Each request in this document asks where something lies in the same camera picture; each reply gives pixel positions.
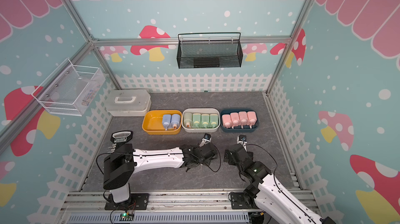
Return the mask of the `blue sharpener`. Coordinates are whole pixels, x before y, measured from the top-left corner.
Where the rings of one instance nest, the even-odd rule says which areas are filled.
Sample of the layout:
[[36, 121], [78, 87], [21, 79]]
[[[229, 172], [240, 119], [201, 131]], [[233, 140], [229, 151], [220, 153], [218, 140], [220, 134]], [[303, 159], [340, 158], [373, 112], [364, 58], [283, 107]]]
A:
[[175, 113], [171, 116], [171, 127], [173, 129], [178, 129], [181, 125], [181, 115], [178, 113]]
[[163, 128], [167, 131], [171, 126], [171, 114], [164, 114], [162, 117]]

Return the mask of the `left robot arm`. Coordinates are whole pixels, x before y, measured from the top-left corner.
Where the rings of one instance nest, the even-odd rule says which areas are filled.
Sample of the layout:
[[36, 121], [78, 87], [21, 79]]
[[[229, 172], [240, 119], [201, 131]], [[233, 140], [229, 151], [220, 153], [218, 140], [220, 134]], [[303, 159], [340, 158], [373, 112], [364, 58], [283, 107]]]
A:
[[152, 151], [124, 144], [103, 161], [103, 189], [110, 192], [112, 203], [127, 206], [132, 201], [129, 179], [133, 174], [159, 168], [190, 170], [199, 165], [210, 167], [211, 161], [219, 158], [219, 150], [211, 142]]

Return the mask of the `pale green sharpener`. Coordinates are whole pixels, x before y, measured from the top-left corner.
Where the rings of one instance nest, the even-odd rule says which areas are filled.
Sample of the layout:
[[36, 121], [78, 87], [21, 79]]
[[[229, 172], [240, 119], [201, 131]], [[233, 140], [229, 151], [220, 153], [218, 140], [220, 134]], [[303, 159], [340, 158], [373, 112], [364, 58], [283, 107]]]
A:
[[193, 125], [193, 114], [191, 112], [185, 112], [183, 114], [183, 124], [186, 128], [192, 128]]

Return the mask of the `yellow storage box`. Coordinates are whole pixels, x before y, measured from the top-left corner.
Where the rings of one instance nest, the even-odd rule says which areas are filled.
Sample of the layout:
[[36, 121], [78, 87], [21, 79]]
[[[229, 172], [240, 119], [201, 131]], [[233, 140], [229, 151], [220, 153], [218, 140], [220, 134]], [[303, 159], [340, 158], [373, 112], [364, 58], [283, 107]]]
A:
[[151, 110], [149, 111], [143, 120], [142, 129], [149, 135], [175, 135], [178, 134], [181, 130], [181, 125], [178, 129], [173, 129], [170, 126], [170, 129], [167, 131], [163, 128], [162, 118], [164, 114], [175, 114], [178, 113], [181, 115], [181, 124], [182, 124], [182, 113], [179, 110]]

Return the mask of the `teal storage box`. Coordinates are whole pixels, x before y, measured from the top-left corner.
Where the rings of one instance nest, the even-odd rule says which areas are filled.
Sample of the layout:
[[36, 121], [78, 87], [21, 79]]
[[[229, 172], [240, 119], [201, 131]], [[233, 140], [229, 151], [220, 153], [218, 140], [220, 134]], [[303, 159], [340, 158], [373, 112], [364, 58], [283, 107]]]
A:
[[247, 132], [254, 132], [256, 129], [258, 129], [258, 127], [259, 127], [259, 119], [257, 119], [257, 123], [253, 126], [252, 129], [250, 129], [248, 125], [245, 126], [243, 129], [241, 128], [240, 125], [238, 127], [233, 128], [233, 129], [232, 128], [227, 129], [227, 128], [223, 127], [222, 119], [221, 119], [222, 115], [231, 114], [232, 112], [238, 112], [239, 113], [240, 111], [248, 112], [248, 111], [253, 111], [253, 110], [250, 109], [250, 108], [228, 108], [228, 109], [224, 109], [224, 110], [221, 111], [220, 121], [221, 121], [221, 128], [222, 128], [222, 130], [224, 132], [247, 133]]

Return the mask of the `pink sharpener bottom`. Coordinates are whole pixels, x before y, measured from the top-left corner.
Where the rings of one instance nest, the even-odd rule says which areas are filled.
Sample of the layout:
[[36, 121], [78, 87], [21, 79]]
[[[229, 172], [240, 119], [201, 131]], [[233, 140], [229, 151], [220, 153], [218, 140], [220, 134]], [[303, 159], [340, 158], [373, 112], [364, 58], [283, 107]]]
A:
[[233, 129], [235, 127], [238, 127], [240, 125], [240, 123], [241, 123], [240, 117], [239, 117], [239, 113], [238, 112], [232, 112], [230, 114], [230, 117], [231, 117], [231, 122], [232, 122], [231, 128]]

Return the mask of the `white storage box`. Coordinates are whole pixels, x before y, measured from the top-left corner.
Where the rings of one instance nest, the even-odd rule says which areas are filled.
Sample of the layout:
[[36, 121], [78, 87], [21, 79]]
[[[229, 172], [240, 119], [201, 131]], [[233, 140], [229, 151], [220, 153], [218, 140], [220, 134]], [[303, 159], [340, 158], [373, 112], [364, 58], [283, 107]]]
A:
[[[182, 116], [183, 116], [183, 114], [185, 112], [191, 112], [192, 114], [194, 114], [194, 113], [200, 113], [200, 114], [206, 113], [206, 114], [209, 114], [209, 115], [212, 114], [212, 113], [216, 113], [220, 117], [220, 112], [215, 108], [188, 108], [188, 109], [183, 111]], [[193, 128], [193, 127], [188, 129], [188, 128], [186, 128], [184, 126], [184, 124], [182, 122], [183, 129], [188, 133], [213, 133], [213, 132], [216, 132], [218, 130], [220, 125], [221, 125], [221, 121], [219, 119], [219, 126], [217, 128], [210, 128], [210, 126], [209, 126], [209, 128], [207, 128], [207, 129], [204, 129], [204, 128], [201, 128], [201, 127], [198, 128], [198, 129], [197, 128]]]

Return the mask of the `aluminium rail frame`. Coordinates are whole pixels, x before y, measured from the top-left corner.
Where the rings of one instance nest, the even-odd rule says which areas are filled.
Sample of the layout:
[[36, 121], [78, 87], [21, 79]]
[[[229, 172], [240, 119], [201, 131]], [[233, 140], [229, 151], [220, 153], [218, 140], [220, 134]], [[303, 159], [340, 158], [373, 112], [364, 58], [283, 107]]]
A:
[[[230, 192], [242, 189], [143, 191], [148, 193], [146, 210], [105, 210], [107, 193], [69, 193], [57, 224], [251, 224], [261, 220], [275, 224], [261, 209], [232, 209]], [[133, 221], [119, 221], [121, 213], [134, 214]]]

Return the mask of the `translucent lidded case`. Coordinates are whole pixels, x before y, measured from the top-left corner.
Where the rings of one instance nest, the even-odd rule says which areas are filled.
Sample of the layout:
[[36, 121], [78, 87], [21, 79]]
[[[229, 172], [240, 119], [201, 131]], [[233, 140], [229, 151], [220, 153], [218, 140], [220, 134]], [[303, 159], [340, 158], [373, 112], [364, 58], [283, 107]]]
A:
[[113, 117], [144, 117], [151, 104], [151, 96], [145, 89], [113, 90], [105, 102], [105, 109]]

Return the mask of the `pink sharpener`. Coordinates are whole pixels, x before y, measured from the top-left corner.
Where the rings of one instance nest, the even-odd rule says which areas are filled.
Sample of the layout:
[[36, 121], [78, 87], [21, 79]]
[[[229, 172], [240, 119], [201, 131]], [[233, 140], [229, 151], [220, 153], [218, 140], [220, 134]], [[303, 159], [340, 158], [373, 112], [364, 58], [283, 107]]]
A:
[[229, 128], [232, 127], [232, 119], [231, 119], [230, 114], [222, 115], [221, 119], [222, 119], [222, 125], [223, 125], [224, 128], [229, 129]]
[[243, 129], [249, 123], [248, 113], [246, 111], [239, 112], [240, 126]]
[[247, 112], [247, 124], [250, 129], [253, 128], [253, 126], [257, 123], [257, 115], [256, 112], [254, 111], [248, 111]]
[[232, 112], [230, 114], [230, 117], [231, 117], [231, 122], [232, 122], [231, 128], [233, 129], [235, 127], [238, 127], [240, 125], [240, 123], [241, 123], [240, 117], [239, 117], [239, 113], [238, 112]]

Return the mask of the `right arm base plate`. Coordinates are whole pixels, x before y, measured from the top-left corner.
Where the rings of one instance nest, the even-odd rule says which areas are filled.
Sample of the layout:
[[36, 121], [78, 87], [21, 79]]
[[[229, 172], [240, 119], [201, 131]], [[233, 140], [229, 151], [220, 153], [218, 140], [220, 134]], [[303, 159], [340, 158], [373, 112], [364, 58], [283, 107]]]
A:
[[243, 192], [230, 192], [228, 199], [232, 209], [258, 209], [254, 199]]

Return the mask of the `green sharpener bottom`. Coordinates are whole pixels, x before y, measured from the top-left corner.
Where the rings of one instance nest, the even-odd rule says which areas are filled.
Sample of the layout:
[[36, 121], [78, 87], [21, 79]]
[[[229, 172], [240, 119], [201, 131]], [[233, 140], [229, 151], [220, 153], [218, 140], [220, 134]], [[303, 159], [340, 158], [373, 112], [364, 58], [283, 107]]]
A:
[[210, 115], [209, 114], [201, 114], [201, 128], [207, 129], [210, 126]]

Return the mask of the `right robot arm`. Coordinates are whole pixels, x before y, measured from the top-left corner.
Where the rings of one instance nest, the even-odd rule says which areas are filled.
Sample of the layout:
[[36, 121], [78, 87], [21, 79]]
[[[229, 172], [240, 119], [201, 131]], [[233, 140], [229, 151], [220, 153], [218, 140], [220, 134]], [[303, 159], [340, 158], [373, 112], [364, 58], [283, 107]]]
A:
[[280, 224], [334, 224], [330, 217], [323, 218], [299, 201], [276, 178], [265, 164], [253, 160], [253, 153], [244, 145], [235, 144], [225, 150], [224, 162], [236, 166], [239, 175], [250, 184], [243, 191], [247, 205], [257, 207]]

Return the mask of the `black tool rack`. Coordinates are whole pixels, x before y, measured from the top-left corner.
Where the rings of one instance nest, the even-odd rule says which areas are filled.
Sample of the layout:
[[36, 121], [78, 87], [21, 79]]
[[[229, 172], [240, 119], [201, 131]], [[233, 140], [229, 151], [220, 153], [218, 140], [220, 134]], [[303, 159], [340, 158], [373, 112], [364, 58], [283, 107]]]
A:
[[130, 142], [133, 138], [132, 131], [119, 131], [111, 135], [110, 141], [112, 142], [111, 152], [119, 149], [124, 144]]

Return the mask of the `green circuit board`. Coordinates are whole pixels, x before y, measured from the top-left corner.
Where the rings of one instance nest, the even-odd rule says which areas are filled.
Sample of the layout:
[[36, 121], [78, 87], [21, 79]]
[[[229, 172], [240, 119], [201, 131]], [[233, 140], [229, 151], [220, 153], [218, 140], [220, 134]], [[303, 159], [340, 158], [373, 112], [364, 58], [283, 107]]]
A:
[[134, 214], [130, 214], [130, 213], [121, 213], [120, 217], [119, 217], [119, 221], [133, 221], [134, 218]]

